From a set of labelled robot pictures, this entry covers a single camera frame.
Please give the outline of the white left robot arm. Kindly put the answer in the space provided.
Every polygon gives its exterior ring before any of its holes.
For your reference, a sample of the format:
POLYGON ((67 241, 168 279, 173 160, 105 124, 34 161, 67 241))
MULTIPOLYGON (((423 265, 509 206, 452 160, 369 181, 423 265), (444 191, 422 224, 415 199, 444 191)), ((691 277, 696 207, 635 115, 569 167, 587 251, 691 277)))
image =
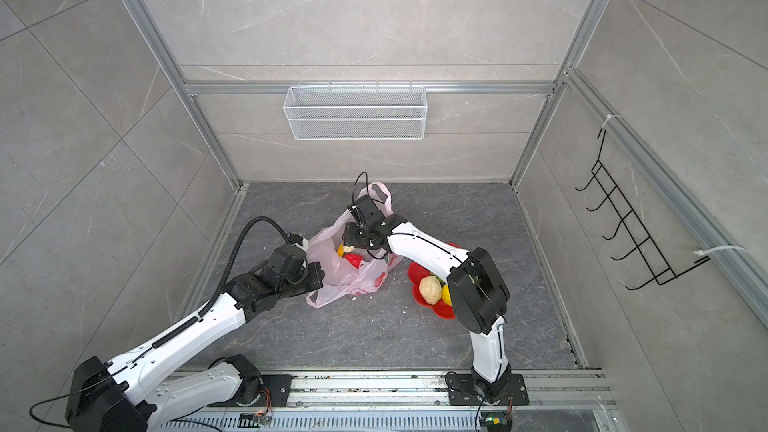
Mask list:
POLYGON ((250 405, 260 393, 259 370, 243 355, 207 371, 171 380, 180 366, 219 338, 242 327, 278 301, 321 288, 324 273, 307 257, 308 242, 292 233, 271 256, 236 277, 230 275, 250 229, 239 234, 212 296, 156 337, 108 361, 93 356, 75 370, 60 426, 70 431, 150 431, 212 404, 250 405))

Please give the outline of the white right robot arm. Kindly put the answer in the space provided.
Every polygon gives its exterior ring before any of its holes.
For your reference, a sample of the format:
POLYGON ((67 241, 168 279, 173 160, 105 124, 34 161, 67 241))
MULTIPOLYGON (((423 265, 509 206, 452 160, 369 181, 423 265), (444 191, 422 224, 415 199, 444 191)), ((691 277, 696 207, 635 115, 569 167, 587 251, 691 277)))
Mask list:
POLYGON ((470 332, 473 388, 489 404, 505 398, 512 375, 504 346, 509 289, 490 253, 454 247, 402 216, 387 216, 368 195, 353 200, 348 210, 354 223, 345 227, 345 244, 406 258, 448 286, 453 313, 470 332))

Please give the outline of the pink plastic bag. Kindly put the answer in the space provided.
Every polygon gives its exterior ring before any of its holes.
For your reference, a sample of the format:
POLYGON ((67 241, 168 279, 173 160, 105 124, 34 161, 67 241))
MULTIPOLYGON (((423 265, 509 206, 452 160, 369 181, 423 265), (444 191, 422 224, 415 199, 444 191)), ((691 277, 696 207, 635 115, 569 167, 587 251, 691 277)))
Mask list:
POLYGON ((367 250, 355 248, 353 254, 363 257, 364 263, 355 269, 347 260, 337 254, 342 244, 345 225, 354 219, 349 211, 343 212, 336 221, 321 229, 309 240, 307 258, 319 262, 325 273, 323 286, 306 297, 309 306, 318 309, 345 295, 375 293, 384 283, 391 270, 402 262, 397 255, 376 252, 371 256, 367 250))

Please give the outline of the red flower-shaped bowl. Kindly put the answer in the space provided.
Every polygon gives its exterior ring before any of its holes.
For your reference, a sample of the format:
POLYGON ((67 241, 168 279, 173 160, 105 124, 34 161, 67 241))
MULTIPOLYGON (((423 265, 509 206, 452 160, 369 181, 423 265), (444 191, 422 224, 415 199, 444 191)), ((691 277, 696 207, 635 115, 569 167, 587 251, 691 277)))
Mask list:
POLYGON ((409 265, 407 275, 412 284, 412 296, 418 304, 431 309, 442 319, 456 318, 449 287, 443 280, 415 262, 409 265))

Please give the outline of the yellow fake lemon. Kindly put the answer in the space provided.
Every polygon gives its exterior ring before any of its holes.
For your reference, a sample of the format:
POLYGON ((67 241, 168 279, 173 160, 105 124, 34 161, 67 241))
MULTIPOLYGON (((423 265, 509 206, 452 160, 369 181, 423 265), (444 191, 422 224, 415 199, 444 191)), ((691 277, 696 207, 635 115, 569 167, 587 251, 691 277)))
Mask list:
POLYGON ((444 284, 441 289, 441 301, 448 307, 452 306, 449 286, 444 284))

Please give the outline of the cream fake fruit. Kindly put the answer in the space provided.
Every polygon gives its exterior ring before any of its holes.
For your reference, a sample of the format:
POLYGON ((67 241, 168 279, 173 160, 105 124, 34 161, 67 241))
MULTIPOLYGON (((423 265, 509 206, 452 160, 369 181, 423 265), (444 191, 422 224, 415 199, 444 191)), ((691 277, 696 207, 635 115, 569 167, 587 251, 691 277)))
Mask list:
POLYGON ((441 300, 441 289, 443 284, 434 275, 429 275, 421 279, 418 285, 418 291, 424 302, 432 306, 441 300))

